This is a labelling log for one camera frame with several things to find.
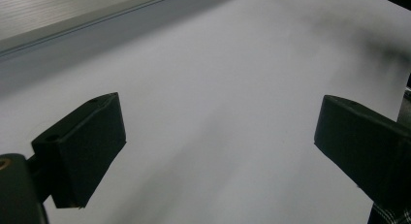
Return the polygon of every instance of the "gray panel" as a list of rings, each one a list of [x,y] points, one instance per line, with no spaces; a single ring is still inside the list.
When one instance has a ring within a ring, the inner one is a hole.
[[[0,0],[0,53],[158,0]]]

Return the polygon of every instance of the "white tabletop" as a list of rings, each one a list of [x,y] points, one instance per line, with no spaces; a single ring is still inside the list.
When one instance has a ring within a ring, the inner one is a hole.
[[[317,118],[331,94],[396,119],[410,31],[385,0],[167,0],[0,58],[0,154],[117,91],[128,143],[50,223],[365,224]]]

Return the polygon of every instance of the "checkered cloth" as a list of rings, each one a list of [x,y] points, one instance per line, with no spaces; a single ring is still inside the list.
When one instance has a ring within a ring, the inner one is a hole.
[[[411,208],[392,210],[374,204],[368,224],[411,224]]]

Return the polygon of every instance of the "plaid shirt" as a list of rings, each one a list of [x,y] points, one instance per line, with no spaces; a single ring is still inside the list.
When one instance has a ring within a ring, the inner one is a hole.
[[[391,210],[374,204],[368,224],[411,224],[411,208]]]

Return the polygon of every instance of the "plaid fabric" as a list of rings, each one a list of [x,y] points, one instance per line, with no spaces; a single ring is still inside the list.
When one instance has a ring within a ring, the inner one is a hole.
[[[411,208],[391,210],[374,204],[368,224],[411,224]]]

